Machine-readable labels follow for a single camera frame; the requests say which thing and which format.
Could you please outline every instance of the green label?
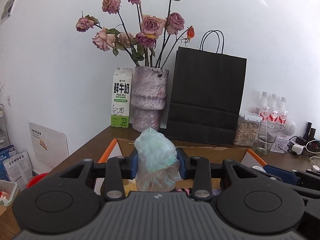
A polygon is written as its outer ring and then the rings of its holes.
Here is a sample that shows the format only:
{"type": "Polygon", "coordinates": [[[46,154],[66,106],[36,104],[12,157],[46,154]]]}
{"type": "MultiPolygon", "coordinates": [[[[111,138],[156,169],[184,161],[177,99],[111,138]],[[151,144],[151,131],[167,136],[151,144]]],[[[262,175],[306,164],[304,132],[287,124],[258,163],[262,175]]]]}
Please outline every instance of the green label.
{"type": "Polygon", "coordinates": [[[111,126],[113,127],[129,127],[129,117],[121,115],[111,115],[111,126]]]}
{"type": "Polygon", "coordinates": [[[121,103],[126,103],[126,102],[128,102],[127,99],[113,99],[113,101],[115,101],[115,102],[121,102],[121,103]]]}

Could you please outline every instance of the gray ribbed panel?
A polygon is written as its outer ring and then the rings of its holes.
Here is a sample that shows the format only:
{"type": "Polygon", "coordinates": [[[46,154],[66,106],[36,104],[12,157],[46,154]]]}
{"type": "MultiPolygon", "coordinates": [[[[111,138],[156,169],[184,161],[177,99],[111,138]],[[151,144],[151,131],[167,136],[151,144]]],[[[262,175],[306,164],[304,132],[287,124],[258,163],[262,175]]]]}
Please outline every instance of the gray ribbed panel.
{"type": "Polygon", "coordinates": [[[294,232],[253,236],[223,221],[208,203],[190,200],[184,192],[132,192],[107,203],[90,224],[72,233],[40,236],[27,231],[14,240],[303,240],[294,232]]]}

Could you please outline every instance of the open box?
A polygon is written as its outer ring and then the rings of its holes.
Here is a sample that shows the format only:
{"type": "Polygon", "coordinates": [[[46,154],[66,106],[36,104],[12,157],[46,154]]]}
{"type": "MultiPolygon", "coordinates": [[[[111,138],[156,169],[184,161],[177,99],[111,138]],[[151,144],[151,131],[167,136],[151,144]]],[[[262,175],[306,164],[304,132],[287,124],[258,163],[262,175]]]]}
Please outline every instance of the open box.
{"type": "MultiPolygon", "coordinates": [[[[228,147],[182,147],[185,153],[191,156],[201,156],[207,158],[211,163],[222,163],[224,159],[233,159],[248,167],[267,165],[258,155],[248,148],[228,148],[228,147]]],[[[134,141],[126,139],[114,139],[105,153],[99,160],[99,163],[106,162],[108,158],[123,155],[128,157],[134,150],[134,141]]],[[[211,179],[212,188],[220,188],[220,179],[211,179]]],[[[192,188],[193,180],[186,179],[176,183],[177,188],[192,188]]]]}

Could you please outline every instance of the red bucket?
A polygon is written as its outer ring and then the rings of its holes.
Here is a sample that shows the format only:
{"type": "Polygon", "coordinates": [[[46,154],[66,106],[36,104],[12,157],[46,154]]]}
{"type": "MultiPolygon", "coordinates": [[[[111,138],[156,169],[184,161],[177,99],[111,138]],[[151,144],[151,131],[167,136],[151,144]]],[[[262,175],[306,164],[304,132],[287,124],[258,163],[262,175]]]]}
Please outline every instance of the red bucket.
{"type": "Polygon", "coordinates": [[[33,186],[34,184],[36,184],[39,180],[41,180],[47,174],[48,174],[48,172],[47,173],[42,173],[42,174],[39,174],[39,175],[35,176],[33,179],[31,179],[29,181],[29,183],[27,185],[27,188],[33,186]]]}

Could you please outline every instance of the white speaker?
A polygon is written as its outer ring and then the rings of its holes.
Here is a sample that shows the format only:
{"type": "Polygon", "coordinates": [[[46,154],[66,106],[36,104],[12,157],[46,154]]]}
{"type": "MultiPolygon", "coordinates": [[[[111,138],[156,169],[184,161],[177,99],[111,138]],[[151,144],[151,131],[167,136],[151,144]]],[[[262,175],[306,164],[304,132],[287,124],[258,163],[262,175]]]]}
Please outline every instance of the white speaker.
{"type": "Polygon", "coordinates": [[[292,120],[286,120],[282,133],[292,136],[296,132],[296,123],[292,120]]]}

